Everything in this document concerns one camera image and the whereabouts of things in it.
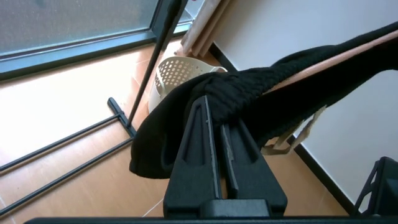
black fabric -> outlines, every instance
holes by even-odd
[[[271,67],[207,73],[176,87],[144,120],[131,148],[130,171],[168,178],[192,103],[207,95],[215,128],[241,117],[259,147],[322,106],[345,97],[373,75],[398,70],[398,40],[390,40],[304,80],[263,95],[288,77],[398,30],[398,22],[338,45],[308,49]]]

black baseboard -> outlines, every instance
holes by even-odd
[[[228,58],[222,53],[222,51],[213,43],[209,49],[210,53],[215,59],[219,61],[221,66],[226,68],[230,72],[236,71],[236,68],[228,60]],[[290,137],[288,140],[289,144],[292,144],[294,137]],[[316,162],[316,160],[308,153],[308,151],[299,144],[295,148],[295,152],[300,158],[306,163],[308,168],[315,174],[320,182],[329,190],[329,192],[336,198],[337,202],[347,211],[348,214],[353,214],[354,205],[347,198],[347,196],[341,191],[336,183],[329,177],[329,175],[322,169],[322,167]]]

black metal bar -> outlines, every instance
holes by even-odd
[[[124,115],[123,110],[119,107],[118,103],[112,97],[108,99],[108,106],[111,108],[114,114],[120,114],[120,123],[122,123],[124,129],[127,131],[127,133],[129,133],[130,137],[134,137],[136,135],[136,130],[134,130],[131,125],[128,125],[129,122],[126,115]]]
[[[69,140],[71,140],[71,139],[73,139],[73,138],[75,138],[75,137],[77,137],[77,136],[79,136],[81,134],[84,134],[84,133],[86,133],[88,131],[91,131],[92,129],[95,129],[95,128],[103,125],[103,124],[106,124],[106,123],[112,121],[115,118],[119,118],[120,115],[121,115],[121,113],[116,113],[115,115],[113,115],[113,116],[111,116],[109,118],[106,118],[106,119],[104,119],[104,120],[102,120],[102,121],[100,121],[100,122],[98,122],[96,124],[93,124],[90,127],[87,127],[87,128],[85,128],[85,129],[83,129],[81,131],[78,131],[76,133],[73,133],[73,134],[71,134],[71,135],[69,135],[69,136],[67,136],[67,137],[65,137],[65,138],[63,138],[61,140],[58,140],[58,141],[56,141],[54,143],[49,144],[48,146],[45,146],[45,147],[43,147],[41,149],[38,149],[38,150],[36,150],[34,152],[31,152],[31,153],[29,153],[29,154],[27,154],[25,156],[22,156],[22,157],[14,160],[12,162],[9,162],[9,163],[7,163],[7,164],[5,164],[5,165],[0,167],[0,172],[4,171],[6,169],[9,169],[9,168],[11,168],[11,167],[13,167],[13,166],[15,166],[17,164],[20,164],[21,162],[24,162],[24,161],[26,161],[26,160],[28,160],[28,159],[30,159],[32,157],[35,157],[35,156],[37,156],[37,155],[39,155],[39,154],[41,154],[41,153],[43,153],[45,151],[48,151],[49,149],[51,149],[51,148],[53,148],[55,146],[61,145],[62,143],[65,143],[65,142],[67,142],[67,141],[69,141]]]
[[[114,152],[114,151],[118,150],[119,148],[129,144],[131,141],[132,141],[132,138],[129,138],[129,139],[125,140],[124,142],[118,144],[117,146],[114,146],[111,149],[108,149],[107,151],[101,153],[100,155],[94,157],[93,159],[91,159],[91,160],[85,162],[84,164],[74,168],[73,170],[67,172],[66,174],[62,175],[61,177],[51,181],[50,183],[44,185],[43,187],[35,190],[34,192],[30,193],[29,195],[26,195],[25,197],[19,199],[18,201],[10,204],[9,206],[7,206],[4,209],[0,210],[0,216],[4,215],[7,212],[10,212],[11,210],[13,210],[13,209],[17,208],[18,206],[22,205],[23,203],[26,203],[30,199],[38,196],[39,194],[45,192],[46,190],[52,188],[54,185],[57,185],[57,184],[61,183],[62,181],[68,179],[69,177],[75,175],[79,171],[81,171],[81,170],[85,169],[86,167],[94,164],[95,162],[99,161],[100,159],[104,158],[105,156],[108,156],[112,152]]]
[[[149,60],[149,64],[148,64],[147,70],[145,71],[144,78],[142,79],[141,86],[139,87],[137,98],[134,102],[134,105],[132,106],[132,110],[131,110],[131,113],[129,116],[129,121],[127,124],[128,126],[131,126],[131,121],[134,118],[135,113],[137,112],[142,95],[144,94],[145,88],[148,84],[150,75],[155,67],[157,58],[159,57],[160,51],[162,50],[162,47],[166,40],[166,37],[169,34],[169,30],[173,25],[173,21],[174,21],[175,17],[178,15],[180,7],[181,7],[181,0],[174,0],[170,3],[170,6],[169,6],[168,12],[167,12],[167,17],[166,17],[166,20],[164,21],[164,27],[162,29],[162,32],[159,35],[159,38],[157,39],[154,52],[152,53],[152,57]]]

white basket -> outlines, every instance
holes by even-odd
[[[154,108],[179,84],[208,72],[218,69],[226,71],[223,67],[214,67],[201,60],[190,57],[169,57],[163,60],[156,68],[155,81],[152,84],[148,110]]]

clothing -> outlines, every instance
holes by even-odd
[[[373,75],[398,70],[398,38],[263,93],[312,65],[397,30],[395,22],[342,44],[297,52],[271,67],[212,72],[185,82],[171,91],[141,124],[131,148],[130,170],[143,177],[170,177],[191,105],[203,95],[208,97],[215,128],[240,117],[260,149],[269,139],[280,136],[325,105],[336,103]]]

